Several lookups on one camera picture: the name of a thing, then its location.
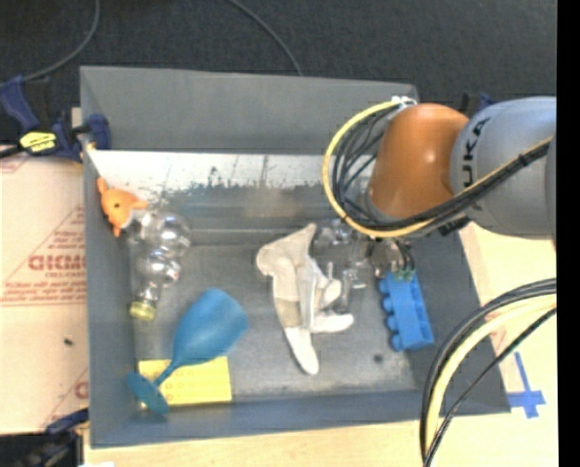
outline gray bin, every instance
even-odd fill
[[[413,86],[319,78],[253,76],[162,69],[84,67],[83,117],[104,114],[115,150],[179,151],[214,163],[219,153],[319,156],[353,114],[391,98],[417,97]],[[128,251],[99,206],[98,176],[86,158],[86,234],[91,365],[91,445],[97,448],[231,437],[416,419],[425,375],[437,345],[396,353],[388,346],[384,312],[373,278],[353,300],[355,324],[314,336],[321,372],[303,374],[283,339],[269,282],[253,265],[258,248],[309,221],[334,217],[317,186],[293,189],[286,214],[266,213],[279,196],[266,189],[204,189],[173,204],[192,218],[194,246],[171,302],[153,326],[127,314]],[[258,202],[240,214],[246,202]],[[456,234],[433,234],[414,244],[417,275],[437,344],[479,301]],[[137,359],[168,358],[180,314],[206,287],[241,302],[250,328],[229,354],[234,400],[142,411],[126,384]],[[484,341],[457,374],[447,395],[493,357]],[[463,413],[508,411],[499,375],[489,376]]]

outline cardboard sheet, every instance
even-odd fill
[[[88,404],[82,166],[0,162],[0,435]]]

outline black carpet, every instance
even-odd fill
[[[422,100],[453,107],[465,91],[557,94],[558,0],[238,1],[305,76],[412,83]],[[0,82],[67,56],[92,21],[93,0],[0,0]],[[54,112],[78,104],[81,64],[299,74],[265,28],[226,0],[101,0],[89,45],[51,75]],[[0,106],[0,141],[17,136]],[[41,441],[0,439],[0,465]]]

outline blue clamp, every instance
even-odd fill
[[[379,291],[383,294],[382,307],[389,313],[386,325],[392,331],[390,341],[396,351],[420,349],[435,341],[417,275],[405,280],[388,272],[379,282]]]
[[[21,125],[19,145],[31,156],[55,156],[81,162],[83,147],[80,133],[90,132],[96,149],[110,149],[111,133],[106,118],[93,114],[82,126],[72,128],[59,117],[49,130],[40,122],[26,100],[23,78],[16,76],[0,89],[0,102],[7,113]]]

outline blue tape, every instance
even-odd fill
[[[509,405],[511,408],[522,407],[526,413],[526,418],[537,418],[539,412],[536,407],[545,405],[545,398],[543,398],[541,391],[531,390],[530,383],[527,380],[526,370],[524,369],[522,355],[519,352],[515,353],[515,361],[520,371],[522,382],[524,383],[524,391],[507,393]]]

